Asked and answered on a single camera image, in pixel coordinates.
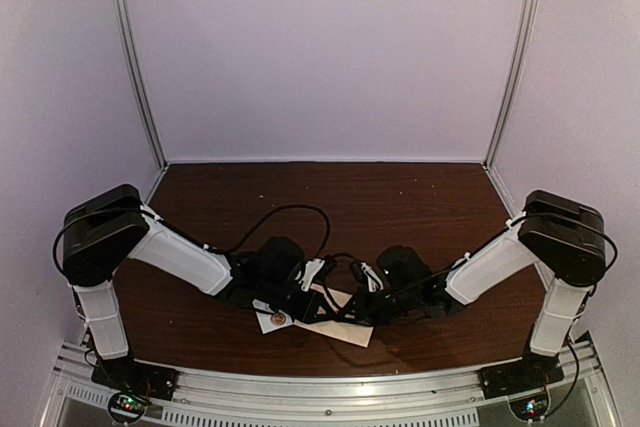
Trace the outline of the cream envelope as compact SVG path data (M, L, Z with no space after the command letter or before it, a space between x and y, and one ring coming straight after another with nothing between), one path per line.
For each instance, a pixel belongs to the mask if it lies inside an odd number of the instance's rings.
M310 289L319 292L325 297L325 300L329 300L329 297L327 297L321 285L312 284ZM328 288L328 290L340 307L346 305L347 301L352 297L352 294L347 294L346 292L342 292L332 288ZM369 346L371 336L374 332L374 327L353 325L335 321L324 321L314 324L305 324L296 320L294 321L294 325L304 330L363 348L367 348Z

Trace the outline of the sticker sheet with seals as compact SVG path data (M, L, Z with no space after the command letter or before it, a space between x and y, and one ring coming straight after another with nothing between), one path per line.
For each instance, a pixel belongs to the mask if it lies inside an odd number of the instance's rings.
M254 299L252 307L262 334L268 334L294 325L294 321L289 315L271 309L265 302Z

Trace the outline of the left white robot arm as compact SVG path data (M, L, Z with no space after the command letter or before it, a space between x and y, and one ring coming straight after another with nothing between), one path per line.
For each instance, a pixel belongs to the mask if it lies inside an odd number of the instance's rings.
M52 245L53 262L79 302L106 376L123 391L137 389L144 371L131 348L114 287L116 270L139 261L241 310L273 310L314 323L330 306L312 289L331 269L323 254L306 258L291 239L276 236L259 249L219 249L198 242L165 220L122 184L72 208Z

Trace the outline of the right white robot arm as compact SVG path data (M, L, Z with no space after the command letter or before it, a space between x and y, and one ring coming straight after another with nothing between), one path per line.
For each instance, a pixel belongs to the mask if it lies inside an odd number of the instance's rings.
M550 373L549 357L559 353L618 255L599 211L535 190L502 231L437 273L409 248L386 250L379 257L381 280L358 289L337 318L367 326L387 325L415 310L446 318L521 270L543 265L553 279L529 335L530 352L512 370L517 385L530 389Z

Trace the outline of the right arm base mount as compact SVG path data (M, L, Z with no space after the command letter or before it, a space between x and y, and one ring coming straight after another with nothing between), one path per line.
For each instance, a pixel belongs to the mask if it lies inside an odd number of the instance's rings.
M558 355L525 352L518 360L481 368L478 376L486 400L507 397L516 419L532 423L550 410L549 386L562 381L564 372Z

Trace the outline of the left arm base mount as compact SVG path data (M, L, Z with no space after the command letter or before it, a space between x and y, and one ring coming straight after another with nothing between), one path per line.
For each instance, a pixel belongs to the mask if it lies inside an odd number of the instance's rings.
M137 361L131 353L117 359L105 360L94 349L95 362L91 380L112 390L106 410L113 421L130 425L141 420L153 406L154 400L173 399L179 373L176 369Z

